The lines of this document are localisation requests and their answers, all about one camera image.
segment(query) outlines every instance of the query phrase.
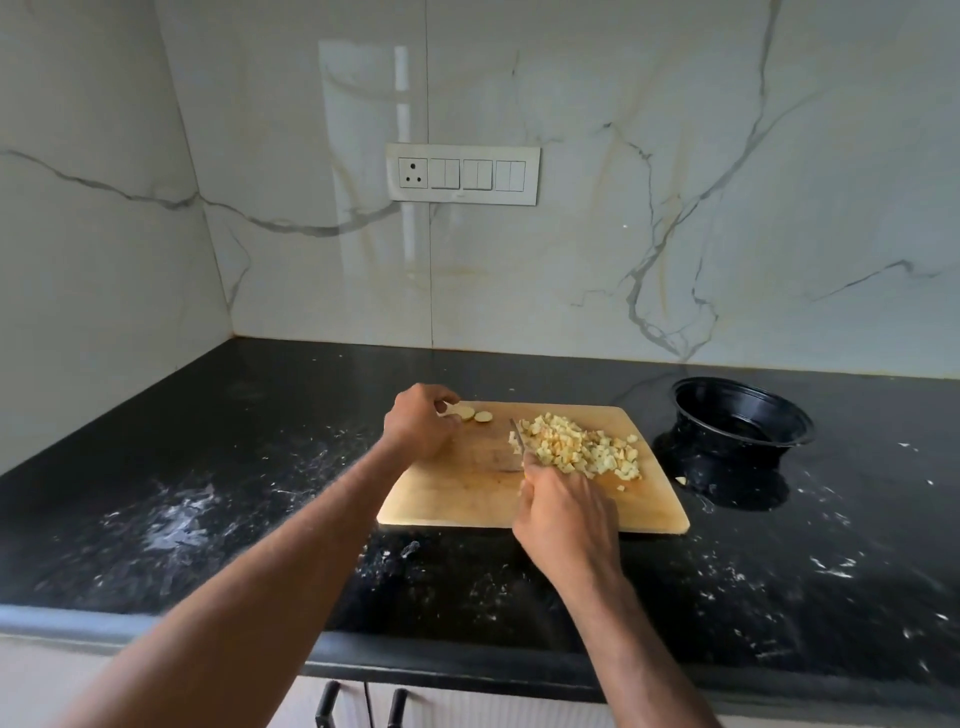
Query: wooden cutting board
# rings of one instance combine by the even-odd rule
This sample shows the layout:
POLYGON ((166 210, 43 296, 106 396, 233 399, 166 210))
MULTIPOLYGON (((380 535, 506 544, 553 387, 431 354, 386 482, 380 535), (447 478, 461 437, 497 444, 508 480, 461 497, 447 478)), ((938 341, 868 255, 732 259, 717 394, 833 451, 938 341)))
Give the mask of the wooden cutting board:
POLYGON ((520 456, 507 441, 510 418, 533 420, 546 412, 568 417, 584 429, 602 429, 623 440, 639 438, 637 463, 642 480, 625 482, 614 473, 594 482, 616 501, 620 530, 637 533, 685 533, 690 521, 673 487, 643 436, 619 407, 527 402, 464 402, 477 412, 492 412, 488 423, 464 423, 437 455, 404 473, 387 496, 377 520, 393 525, 442 525, 509 528, 516 514, 523 471, 520 456), (617 491, 618 485, 626 486, 617 491))

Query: countertop edge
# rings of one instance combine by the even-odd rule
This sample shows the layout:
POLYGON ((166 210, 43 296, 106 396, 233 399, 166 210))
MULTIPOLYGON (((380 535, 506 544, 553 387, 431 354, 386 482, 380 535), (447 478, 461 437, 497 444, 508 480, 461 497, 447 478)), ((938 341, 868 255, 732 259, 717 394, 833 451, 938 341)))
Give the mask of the countertop edge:
MULTIPOLYGON (((0 605, 0 636, 112 654, 159 620, 0 605)), ((960 692, 755 667, 684 666, 726 716, 932 728, 960 725, 960 692)), ((301 674, 469 692, 602 702, 584 655, 324 632, 301 674)))

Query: cabinet handle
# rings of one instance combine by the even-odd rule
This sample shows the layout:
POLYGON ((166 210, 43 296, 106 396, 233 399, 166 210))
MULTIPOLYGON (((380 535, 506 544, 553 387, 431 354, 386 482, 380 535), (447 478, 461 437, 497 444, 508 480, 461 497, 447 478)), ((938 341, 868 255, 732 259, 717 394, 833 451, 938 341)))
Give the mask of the cabinet handle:
POLYGON ((320 696, 320 705, 317 706, 317 728, 336 728, 333 724, 333 704, 337 702, 337 695, 340 694, 340 683, 331 680, 324 688, 324 694, 320 696))
POLYGON ((397 688, 394 691, 394 702, 390 706, 387 728, 403 728, 403 709, 406 707, 407 691, 404 688, 397 688))

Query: black plastic bowl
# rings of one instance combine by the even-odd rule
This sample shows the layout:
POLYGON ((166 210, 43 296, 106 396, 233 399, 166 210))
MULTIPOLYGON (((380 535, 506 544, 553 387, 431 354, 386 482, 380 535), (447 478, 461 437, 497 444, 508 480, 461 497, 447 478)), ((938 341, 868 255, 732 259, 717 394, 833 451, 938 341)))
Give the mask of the black plastic bowl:
POLYGON ((696 449, 759 466, 813 440, 813 422, 790 400, 713 376, 673 385, 674 435, 696 449))

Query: forearm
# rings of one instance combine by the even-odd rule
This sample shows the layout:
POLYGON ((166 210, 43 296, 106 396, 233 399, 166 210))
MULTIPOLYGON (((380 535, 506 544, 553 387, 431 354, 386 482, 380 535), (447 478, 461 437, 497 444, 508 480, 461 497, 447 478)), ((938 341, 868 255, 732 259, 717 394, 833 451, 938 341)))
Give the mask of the forearm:
POLYGON ((400 445, 377 443, 118 655, 60 725, 266 725, 408 457, 400 445))
POLYGON ((618 570, 596 569, 564 596, 619 728, 718 728, 618 570))

